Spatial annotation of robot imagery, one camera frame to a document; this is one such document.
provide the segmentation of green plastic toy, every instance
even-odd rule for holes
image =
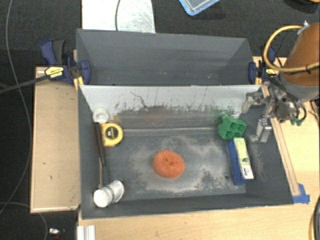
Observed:
[[[234,137],[241,137],[247,124],[238,118],[233,118],[224,114],[222,123],[218,125],[218,133],[224,140],[232,140]]]

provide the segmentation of yellow tape measure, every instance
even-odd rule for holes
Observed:
[[[102,123],[100,129],[104,147],[114,147],[124,138],[123,129],[116,123]]]

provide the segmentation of yellow cable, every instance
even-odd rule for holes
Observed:
[[[279,29],[277,29],[268,39],[268,41],[265,44],[264,50],[263,50],[263,59],[264,62],[267,64],[267,66],[269,67],[269,69],[273,69],[273,70],[278,70],[284,73],[290,73],[290,72],[299,72],[299,71],[306,71],[308,69],[312,69],[315,67],[319,67],[319,62],[316,63],[312,63],[306,66],[301,66],[301,67],[291,67],[291,68],[282,68],[282,67],[278,67],[274,64],[272,64],[269,59],[268,59],[268,50],[269,47],[271,45],[271,42],[275,39],[275,37],[283,32],[283,31],[288,31],[288,30],[299,30],[302,29],[303,27],[300,25],[288,25],[288,26],[283,26]]]

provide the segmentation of table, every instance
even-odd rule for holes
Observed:
[[[36,76],[43,74],[37,68]],[[35,86],[31,212],[76,210],[80,204],[77,99],[62,82]],[[319,127],[310,113],[300,126],[281,124],[295,176],[309,204],[82,220],[97,240],[308,239],[319,196]]]

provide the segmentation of black carpet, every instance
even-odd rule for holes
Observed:
[[[5,42],[5,22],[10,0],[0,0],[0,88],[13,85]],[[155,29],[158,33],[197,34],[248,38],[253,55],[268,36],[283,25],[318,22],[318,4],[300,4],[295,0],[221,0],[196,16],[188,16],[178,0],[152,0]],[[34,77],[42,64],[39,46],[47,39],[66,40],[66,49],[76,47],[76,28],[81,27],[81,0],[13,0],[9,19],[9,47],[19,82]],[[276,50],[284,39],[279,56],[287,56],[294,33],[280,35]],[[22,89],[32,115],[33,88]],[[0,202],[5,202],[24,170],[29,138],[26,115],[18,91],[0,95]],[[13,197],[13,202],[30,201],[30,170]],[[45,213],[49,228],[61,230],[61,240],[75,237],[76,213]],[[37,215],[27,208],[9,205],[0,215],[0,240],[43,239],[45,228]]]

